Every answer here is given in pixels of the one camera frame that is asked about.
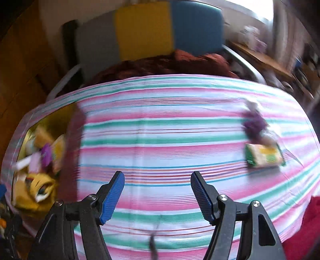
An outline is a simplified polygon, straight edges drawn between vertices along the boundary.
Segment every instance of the chair backrest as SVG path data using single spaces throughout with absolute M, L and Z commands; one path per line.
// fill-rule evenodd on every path
M 96 17 L 77 29 L 76 48 L 88 80 L 125 60 L 175 49 L 193 55 L 222 49 L 223 17 L 215 6 L 194 1 L 149 2 L 122 7 Z

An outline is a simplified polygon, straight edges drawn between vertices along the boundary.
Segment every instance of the brown blanket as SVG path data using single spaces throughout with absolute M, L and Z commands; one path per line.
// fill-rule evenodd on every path
M 182 50 L 136 61 L 123 61 L 94 76 L 86 86 L 130 77 L 163 74 L 205 74 L 239 78 L 232 73 L 228 62 L 218 54 L 195 57 Z

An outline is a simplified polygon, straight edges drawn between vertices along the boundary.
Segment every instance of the striped tablecloth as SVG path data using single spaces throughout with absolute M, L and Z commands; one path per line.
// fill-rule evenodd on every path
M 241 125 L 247 97 L 256 98 L 267 122 L 280 127 L 287 166 L 247 168 L 248 139 Z M 203 219 L 190 186 L 195 170 L 235 201 L 262 202 L 282 241 L 299 229 L 310 196 L 318 193 L 319 142 L 293 97 L 237 79 L 168 75 L 91 86 L 26 114 L 2 164 L 7 201 L 13 177 L 10 165 L 27 129 L 74 101 L 87 114 L 78 199 L 95 193 L 116 170 L 125 174 L 115 213 L 102 227 L 113 259 L 150 259 L 148 241 L 156 229 L 159 259 L 203 258 L 213 227 Z M 75 234 L 84 258 L 79 227 Z M 230 259 L 236 257 L 239 236 L 240 223 Z

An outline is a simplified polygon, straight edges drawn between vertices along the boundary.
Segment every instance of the wooden cabinet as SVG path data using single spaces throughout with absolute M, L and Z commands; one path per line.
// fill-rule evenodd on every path
M 0 41 L 0 162 L 21 118 L 61 79 L 34 1 Z

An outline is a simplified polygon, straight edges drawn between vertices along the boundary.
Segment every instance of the purple toy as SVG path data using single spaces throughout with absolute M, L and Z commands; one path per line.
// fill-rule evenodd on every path
M 267 128 L 268 124 L 262 115 L 256 110 L 248 113 L 248 120 L 243 123 L 245 133 L 251 139 L 258 140 L 260 132 Z
M 46 143 L 41 149 L 41 165 L 45 169 L 52 162 L 52 149 L 51 146 Z

